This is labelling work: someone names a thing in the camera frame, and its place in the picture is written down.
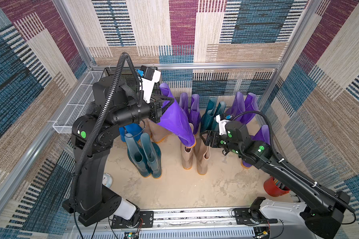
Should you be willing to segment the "purple short rain boot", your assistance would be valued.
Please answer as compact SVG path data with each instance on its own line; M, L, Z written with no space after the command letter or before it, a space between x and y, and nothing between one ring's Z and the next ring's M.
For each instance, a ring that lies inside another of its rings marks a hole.
M175 134L185 147L194 147L196 145L195 137L185 112L171 93L168 84L162 83L160 90L163 96L173 98L174 102L163 113L158 125Z

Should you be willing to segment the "beige short rain boot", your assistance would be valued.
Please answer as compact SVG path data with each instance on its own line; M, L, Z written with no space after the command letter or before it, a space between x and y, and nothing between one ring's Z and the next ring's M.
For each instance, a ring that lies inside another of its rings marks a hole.
M182 142L180 143L181 163L183 168L186 170L192 168L193 152L194 152L193 147L187 148Z

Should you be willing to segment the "blue rain boot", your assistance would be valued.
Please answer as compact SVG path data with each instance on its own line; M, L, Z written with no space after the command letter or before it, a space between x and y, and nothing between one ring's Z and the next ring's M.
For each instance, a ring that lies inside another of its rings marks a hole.
M138 124L132 123L124 127L120 127L119 132L122 142L126 142L125 134L127 133L131 134L136 141L139 141L141 134L143 133L143 129Z

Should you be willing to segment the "large teal rain boot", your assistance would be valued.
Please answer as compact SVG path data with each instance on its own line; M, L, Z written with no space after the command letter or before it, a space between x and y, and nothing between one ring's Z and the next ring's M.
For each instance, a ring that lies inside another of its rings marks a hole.
M160 147L155 142L151 141L150 136L147 133L141 135L140 141L152 176L155 179L160 178L162 175L162 153Z

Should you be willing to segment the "slim teal rain boot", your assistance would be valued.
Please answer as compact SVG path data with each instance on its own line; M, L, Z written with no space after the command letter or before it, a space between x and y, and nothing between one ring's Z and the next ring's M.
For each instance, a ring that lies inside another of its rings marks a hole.
M135 165L143 177L149 177L151 175L151 170L147 165L147 159L143 149L130 133L126 133L125 142L127 145L127 153L130 161Z

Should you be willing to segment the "beige tall rain boot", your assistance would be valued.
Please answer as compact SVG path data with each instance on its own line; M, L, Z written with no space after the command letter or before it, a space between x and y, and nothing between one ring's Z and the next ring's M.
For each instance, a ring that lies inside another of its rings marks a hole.
M167 136L171 134L171 132L162 126L152 122L149 119L144 119L140 123L141 127L145 127L143 132L147 133L151 140L155 143L162 142Z

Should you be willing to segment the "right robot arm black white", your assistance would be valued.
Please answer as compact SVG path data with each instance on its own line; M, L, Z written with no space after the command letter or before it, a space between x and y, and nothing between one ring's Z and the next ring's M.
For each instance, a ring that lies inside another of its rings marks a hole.
M344 224L344 212L356 213L349 205L350 196L343 191L327 189L289 163L275 149L274 133L268 117L259 111L254 111L254 114L260 115L268 125L269 143L253 140L245 124L225 114L221 115L222 128L219 132L207 130L200 133L200 138L206 146L222 148L224 155L233 152L242 161L280 180L307 204L309 211L302 212L302 220L307 228L323 239L334 238Z

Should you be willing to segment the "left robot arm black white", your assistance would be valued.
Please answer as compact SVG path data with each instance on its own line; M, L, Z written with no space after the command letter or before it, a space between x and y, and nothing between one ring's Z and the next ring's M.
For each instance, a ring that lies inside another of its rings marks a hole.
M84 226L114 216L126 225L140 221L140 208L107 188L102 182L106 160L121 127L150 119L158 123L174 99L153 94L144 100L148 89L131 57L122 53L115 73L94 83L93 110L79 117L72 126L75 167L70 195L62 204Z

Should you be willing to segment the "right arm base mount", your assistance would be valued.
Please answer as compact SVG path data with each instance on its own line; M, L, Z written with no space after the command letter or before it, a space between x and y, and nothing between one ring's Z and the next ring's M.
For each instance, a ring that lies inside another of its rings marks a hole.
M250 207L235 208L231 215L236 219L238 225L256 226L259 224L277 224L277 219L270 219L260 212L260 204L265 197L257 197Z

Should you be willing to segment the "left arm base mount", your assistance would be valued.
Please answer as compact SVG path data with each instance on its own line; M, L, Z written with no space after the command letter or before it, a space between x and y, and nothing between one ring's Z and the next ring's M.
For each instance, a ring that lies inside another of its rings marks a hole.
M112 229L137 229L141 228L152 228L154 221L154 211L141 211L137 208L131 219L126 220L119 216L113 216L111 220Z

